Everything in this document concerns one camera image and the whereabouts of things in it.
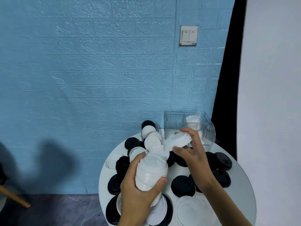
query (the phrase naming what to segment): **person's left hand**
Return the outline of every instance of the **person's left hand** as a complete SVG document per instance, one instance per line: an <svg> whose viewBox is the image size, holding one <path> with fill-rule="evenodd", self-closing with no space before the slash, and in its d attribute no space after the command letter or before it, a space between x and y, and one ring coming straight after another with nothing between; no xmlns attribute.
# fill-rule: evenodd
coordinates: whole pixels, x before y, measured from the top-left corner
<svg viewBox="0 0 301 226"><path fill-rule="evenodd" d="M151 204L167 183L166 178L160 178L149 191L138 190L135 186L135 175L140 159L145 152L137 155L130 163L126 175L120 185L121 217L118 226L140 226L148 217Z"/></svg>

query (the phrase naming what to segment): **hand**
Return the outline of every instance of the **hand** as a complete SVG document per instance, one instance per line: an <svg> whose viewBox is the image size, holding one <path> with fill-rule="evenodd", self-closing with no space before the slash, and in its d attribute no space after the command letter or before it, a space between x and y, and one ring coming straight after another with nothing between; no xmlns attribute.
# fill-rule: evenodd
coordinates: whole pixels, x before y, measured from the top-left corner
<svg viewBox="0 0 301 226"><path fill-rule="evenodd" d="M198 188L202 191L211 183L214 176L209 167L206 157L205 149L202 145L199 133L191 128L182 128L181 132L188 132L192 138L191 145L193 149L188 146L183 148L174 146L172 150L178 156L181 156L194 179Z"/></svg>
<svg viewBox="0 0 301 226"><path fill-rule="evenodd" d="M135 175L140 159L145 152L137 155L130 163L126 175L120 185L121 217L118 226L140 226L151 211L151 204L167 183L166 178L160 178L149 191L140 191L135 186Z"/></svg>

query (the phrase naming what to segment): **wooden leg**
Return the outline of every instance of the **wooden leg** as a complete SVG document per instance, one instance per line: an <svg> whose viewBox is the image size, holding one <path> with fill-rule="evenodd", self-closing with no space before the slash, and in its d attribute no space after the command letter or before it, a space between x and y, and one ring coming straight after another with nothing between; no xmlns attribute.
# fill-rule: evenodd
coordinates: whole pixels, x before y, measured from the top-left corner
<svg viewBox="0 0 301 226"><path fill-rule="evenodd" d="M4 186L0 185L0 192L3 193L5 196L13 199L15 202L18 202L20 205L23 205L25 208L29 208L31 205L24 201L22 198L18 197L16 194L11 193L7 190Z"/></svg>

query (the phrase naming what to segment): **white light switch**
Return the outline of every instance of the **white light switch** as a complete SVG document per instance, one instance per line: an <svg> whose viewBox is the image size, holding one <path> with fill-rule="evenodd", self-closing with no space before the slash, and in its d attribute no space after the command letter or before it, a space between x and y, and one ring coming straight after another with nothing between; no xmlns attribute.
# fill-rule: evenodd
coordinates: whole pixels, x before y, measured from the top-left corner
<svg viewBox="0 0 301 226"><path fill-rule="evenodd" d="M181 26L179 46L196 46L198 26Z"/></svg>

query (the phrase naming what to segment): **white wall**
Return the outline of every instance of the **white wall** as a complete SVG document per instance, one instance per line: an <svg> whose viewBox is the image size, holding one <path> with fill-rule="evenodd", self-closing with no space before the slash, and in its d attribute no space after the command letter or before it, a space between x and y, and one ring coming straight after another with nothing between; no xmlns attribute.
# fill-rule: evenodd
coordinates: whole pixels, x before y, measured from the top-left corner
<svg viewBox="0 0 301 226"><path fill-rule="evenodd" d="M301 0L248 0L238 92L238 162L257 226L301 225Z"/></svg>

